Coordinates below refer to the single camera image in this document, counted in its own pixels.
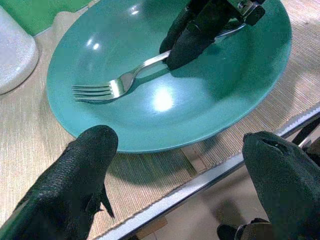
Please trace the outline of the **beige woven placemat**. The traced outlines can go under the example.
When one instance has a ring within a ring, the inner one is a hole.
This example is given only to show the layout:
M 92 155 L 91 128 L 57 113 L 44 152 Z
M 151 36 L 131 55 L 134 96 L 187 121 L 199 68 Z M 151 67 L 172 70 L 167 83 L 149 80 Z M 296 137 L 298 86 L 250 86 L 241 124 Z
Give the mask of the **beige woven placemat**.
M 282 0 L 292 27 L 292 48 L 281 80 L 269 96 L 234 126 L 210 138 L 166 153 L 134 155 L 146 165 L 177 164 L 152 183 L 128 183 L 106 176 L 116 219 L 95 216 L 90 239 L 120 239 L 242 166 L 243 135 L 274 130 L 292 135 L 320 115 L 320 0 Z M 67 29 L 87 11 L 62 11 L 35 38 L 39 60 L 33 73 L 13 91 L 0 95 L 0 225 L 37 177 L 72 137 L 55 119 L 46 96 L 46 79 L 55 47 Z

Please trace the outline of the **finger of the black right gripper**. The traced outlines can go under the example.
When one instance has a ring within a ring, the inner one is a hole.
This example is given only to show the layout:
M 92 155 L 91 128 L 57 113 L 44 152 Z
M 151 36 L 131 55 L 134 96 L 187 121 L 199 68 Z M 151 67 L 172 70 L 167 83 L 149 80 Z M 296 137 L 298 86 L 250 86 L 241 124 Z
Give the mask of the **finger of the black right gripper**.
M 200 0 L 200 12 L 173 45 L 166 59 L 167 67 L 173 71 L 196 59 L 218 35 L 241 24 L 229 23 L 234 18 L 235 13 L 226 0 Z
M 159 53 L 162 54 L 173 48 L 174 44 L 186 28 L 187 24 L 193 20 L 200 12 L 200 0 L 190 0 L 182 8 L 177 17 L 172 22 L 165 38 L 159 47 Z

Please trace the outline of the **silver metal fork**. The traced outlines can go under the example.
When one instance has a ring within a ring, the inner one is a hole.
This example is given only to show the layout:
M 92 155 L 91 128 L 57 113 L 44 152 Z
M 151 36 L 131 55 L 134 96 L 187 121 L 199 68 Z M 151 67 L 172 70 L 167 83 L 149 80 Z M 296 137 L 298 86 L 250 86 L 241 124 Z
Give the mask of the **silver metal fork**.
M 81 102 L 102 102 L 118 99 L 128 93 L 139 73 L 152 68 L 165 60 L 171 51 L 165 51 L 155 57 L 147 59 L 134 69 L 123 73 L 118 78 L 100 85 L 73 85 L 71 87 L 74 99 Z

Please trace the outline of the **teal round plate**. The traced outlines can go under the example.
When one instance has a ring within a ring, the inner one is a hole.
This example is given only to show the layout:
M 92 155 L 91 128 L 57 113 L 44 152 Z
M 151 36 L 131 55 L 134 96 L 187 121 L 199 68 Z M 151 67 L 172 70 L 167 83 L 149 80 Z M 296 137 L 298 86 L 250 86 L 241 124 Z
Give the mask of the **teal round plate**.
M 100 0 L 57 45 L 47 97 L 58 122 L 77 137 L 95 125 L 118 135 L 118 151 L 175 149 L 209 138 L 251 112 L 284 72 L 291 51 L 289 16 L 266 0 L 254 26 L 217 40 L 197 59 L 170 71 L 159 63 L 141 72 L 130 91 L 103 103 L 76 101 L 75 85 L 105 84 L 159 53 L 188 0 Z

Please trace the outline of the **black metal chair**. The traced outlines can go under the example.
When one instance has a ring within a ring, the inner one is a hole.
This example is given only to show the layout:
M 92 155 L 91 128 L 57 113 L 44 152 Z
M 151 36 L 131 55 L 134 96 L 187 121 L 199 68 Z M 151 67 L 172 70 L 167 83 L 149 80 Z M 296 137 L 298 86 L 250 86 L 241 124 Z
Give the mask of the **black metal chair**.
M 312 145 L 312 134 L 320 125 L 320 117 L 304 126 L 293 138 L 292 143 L 300 147 L 304 152 Z

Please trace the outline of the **green plastic object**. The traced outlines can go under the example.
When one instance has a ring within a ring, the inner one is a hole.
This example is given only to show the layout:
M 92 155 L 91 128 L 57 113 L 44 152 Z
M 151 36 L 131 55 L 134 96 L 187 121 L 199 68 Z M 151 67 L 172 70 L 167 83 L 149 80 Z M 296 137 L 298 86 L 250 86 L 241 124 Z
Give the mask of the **green plastic object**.
M 60 12 L 75 13 L 99 0 L 0 0 L 0 6 L 30 35 L 48 29 Z

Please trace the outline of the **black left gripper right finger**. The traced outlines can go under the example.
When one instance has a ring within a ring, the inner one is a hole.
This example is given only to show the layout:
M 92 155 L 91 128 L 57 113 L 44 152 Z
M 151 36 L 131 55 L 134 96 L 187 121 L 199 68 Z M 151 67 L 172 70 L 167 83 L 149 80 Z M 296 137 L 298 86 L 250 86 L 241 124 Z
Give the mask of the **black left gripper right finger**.
M 320 240 L 320 166 L 268 131 L 245 134 L 242 155 L 276 240 Z

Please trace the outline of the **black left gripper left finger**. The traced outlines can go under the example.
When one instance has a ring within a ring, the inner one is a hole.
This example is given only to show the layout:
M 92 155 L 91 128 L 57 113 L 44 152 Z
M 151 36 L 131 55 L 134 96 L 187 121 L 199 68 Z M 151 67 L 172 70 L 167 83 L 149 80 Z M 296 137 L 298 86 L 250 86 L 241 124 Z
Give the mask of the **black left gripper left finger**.
M 114 217 L 105 177 L 118 136 L 96 125 L 71 141 L 0 227 L 0 240 L 87 240 L 96 213 Z

